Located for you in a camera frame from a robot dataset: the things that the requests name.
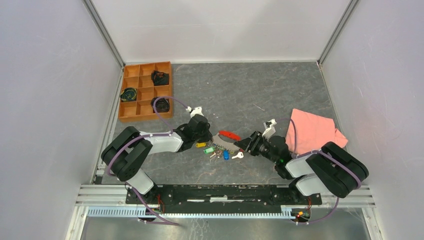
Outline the silver key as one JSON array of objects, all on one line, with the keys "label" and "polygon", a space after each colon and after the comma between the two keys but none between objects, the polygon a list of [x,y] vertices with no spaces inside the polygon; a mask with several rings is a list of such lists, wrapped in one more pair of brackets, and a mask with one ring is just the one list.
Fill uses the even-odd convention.
[{"label": "silver key", "polygon": [[237,154],[235,154],[234,156],[232,156],[232,159],[242,159],[244,157],[244,153],[243,152],[238,152]]}]

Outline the steel key holder red handle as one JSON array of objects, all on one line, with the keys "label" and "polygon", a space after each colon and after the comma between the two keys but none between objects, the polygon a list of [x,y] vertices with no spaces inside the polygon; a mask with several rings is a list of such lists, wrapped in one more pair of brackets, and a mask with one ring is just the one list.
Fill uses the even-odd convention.
[{"label": "steel key holder red handle", "polygon": [[217,134],[212,136],[212,143],[229,151],[238,151],[240,148],[235,145],[235,142],[241,139],[242,138],[234,132],[220,130]]}]

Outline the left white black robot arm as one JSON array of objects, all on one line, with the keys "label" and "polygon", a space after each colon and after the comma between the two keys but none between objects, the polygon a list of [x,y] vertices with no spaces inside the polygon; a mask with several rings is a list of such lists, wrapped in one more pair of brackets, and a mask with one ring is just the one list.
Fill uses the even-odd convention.
[{"label": "left white black robot arm", "polygon": [[145,204],[157,198],[156,184],[142,170],[149,155],[158,153],[180,153],[189,150],[195,143],[212,139],[210,123],[201,114],[195,114],[188,123],[170,132],[143,132],[134,126],[126,127],[101,153],[106,164],[105,173],[116,176],[138,192]]}]

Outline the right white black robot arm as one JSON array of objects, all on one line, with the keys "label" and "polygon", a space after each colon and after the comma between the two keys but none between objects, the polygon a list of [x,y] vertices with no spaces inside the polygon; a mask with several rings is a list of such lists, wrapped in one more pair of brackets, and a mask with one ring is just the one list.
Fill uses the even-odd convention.
[{"label": "right white black robot arm", "polygon": [[294,187],[289,189],[288,196],[295,204],[324,192],[345,198],[369,176],[362,162],[332,141],[297,157],[292,156],[284,137],[266,138],[259,131],[234,144],[252,156],[262,156],[274,163],[277,174],[292,181]]}]

